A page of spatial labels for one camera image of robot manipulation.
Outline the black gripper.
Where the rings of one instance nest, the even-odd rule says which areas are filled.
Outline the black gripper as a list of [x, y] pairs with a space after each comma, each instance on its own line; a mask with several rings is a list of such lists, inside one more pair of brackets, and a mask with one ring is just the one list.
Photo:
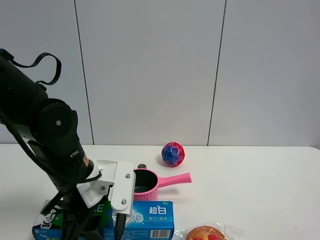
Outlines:
[[70, 210], [63, 208], [63, 240], [102, 240], [103, 228], [110, 220], [111, 209], [107, 191], [105, 196], [92, 208]]

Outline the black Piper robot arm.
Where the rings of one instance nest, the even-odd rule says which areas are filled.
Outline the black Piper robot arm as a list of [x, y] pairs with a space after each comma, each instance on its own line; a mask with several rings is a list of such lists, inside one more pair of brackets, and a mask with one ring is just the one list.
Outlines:
[[93, 172], [94, 164], [80, 143], [77, 112], [48, 97], [47, 82], [32, 81], [21, 68], [8, 51], [0, 51], [0, 122], [58, 191], [41, 214], [48, 215], [63, 201], [62, 239], [100, 240], [95, 207], [87, 206], [77, 189], [101, 176]]

